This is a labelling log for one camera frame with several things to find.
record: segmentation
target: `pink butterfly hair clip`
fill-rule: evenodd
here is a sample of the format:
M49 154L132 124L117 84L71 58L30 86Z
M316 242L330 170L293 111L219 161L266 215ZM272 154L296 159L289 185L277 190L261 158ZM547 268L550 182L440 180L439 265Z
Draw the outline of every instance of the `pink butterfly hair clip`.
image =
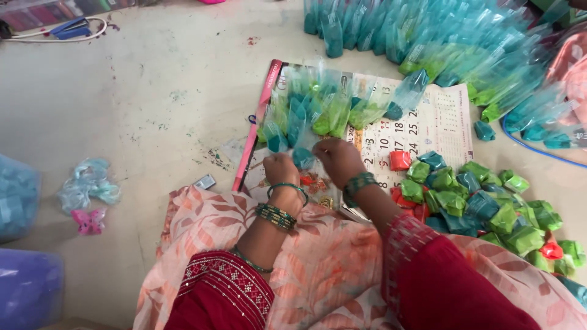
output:
M75 222L79 224L77 232L80 235L99 235L102 233L102 228L104 228L102 219L106 215L106 207L97 208L90 214L84 210L72 210L71 214Z

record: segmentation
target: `blue cable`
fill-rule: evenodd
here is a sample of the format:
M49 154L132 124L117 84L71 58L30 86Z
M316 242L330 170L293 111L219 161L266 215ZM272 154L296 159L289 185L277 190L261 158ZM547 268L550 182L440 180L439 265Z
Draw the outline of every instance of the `blue cable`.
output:
M583 167L584 169L587 169L587 165L585 165L585 164L577 163L577 162L574 162L572 160L568 160L568 159L565 159L565 158L561 158L561 157L555 156L553 154L549 154L549 153L544 152L542 150L538 150L536 148L533 148L533 147L525 144L524 142L516 139L510 133L508 133L508 131L505 129L505 120L507 119L507 117L508 117L508 115L505 115L505 117L502 119L502 121L501 121L501 128L504 130L505 135L509 136L510 139L516 141L517 143L521 144L522 146L524 146L524 147L526 147L526 148L528 148L528 149L530 149L530 150L532 150L534 152L537 152L539 154L543 154L544 156L548 156L550 158L554 158L554 159L557 159L557 160L560 160L560 161L564 161L565 163L568 163L568 164L571 164L571 165L577 165L579 167Z

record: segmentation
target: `blue stapler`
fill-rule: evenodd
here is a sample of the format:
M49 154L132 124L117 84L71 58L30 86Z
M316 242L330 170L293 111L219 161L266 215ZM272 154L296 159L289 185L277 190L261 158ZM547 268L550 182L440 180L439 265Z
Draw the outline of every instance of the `blue stapler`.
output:
M92 34L92 31L90 31L90 23L85 17L76 18L73 21L59 25L49 32L59 40Z

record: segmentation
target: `blue plastic bin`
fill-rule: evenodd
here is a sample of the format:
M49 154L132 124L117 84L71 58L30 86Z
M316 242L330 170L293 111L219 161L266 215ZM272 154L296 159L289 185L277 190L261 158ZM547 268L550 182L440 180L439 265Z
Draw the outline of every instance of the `blue plastic bin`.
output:
M41 173L0 154L0 243L28 234L40 197Z
M0 329L54 324L62 304L63 261L58 255L0 248Z

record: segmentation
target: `tiled floor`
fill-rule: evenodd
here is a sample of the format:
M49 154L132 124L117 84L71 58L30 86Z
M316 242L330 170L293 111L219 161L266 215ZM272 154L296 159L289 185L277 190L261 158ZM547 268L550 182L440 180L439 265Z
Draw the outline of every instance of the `tiled floor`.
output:
M301 0L190 0L111 18L120 31L91 43L2 45L0 153L43 173L36 226L6 247L63 257L65 316L127 328L155 262L167 193L207 173L218 181L213 190L230 189L235 165L218 148L246 138L271 59L300 63L323 55L324 45L302 32ZM345 51L328 64L401 78L371 52ZM80 237L55 193L79 161L97 156L112 162L123 198L108 209L102 235ZM582 151L573 157L586 159ZM495 142L475 140L475 159L526 177L532 188L525 197L549 200L564 219L557 236L587 244L584 170L532 154L501 133ZM580 279L587 283L585 270Z

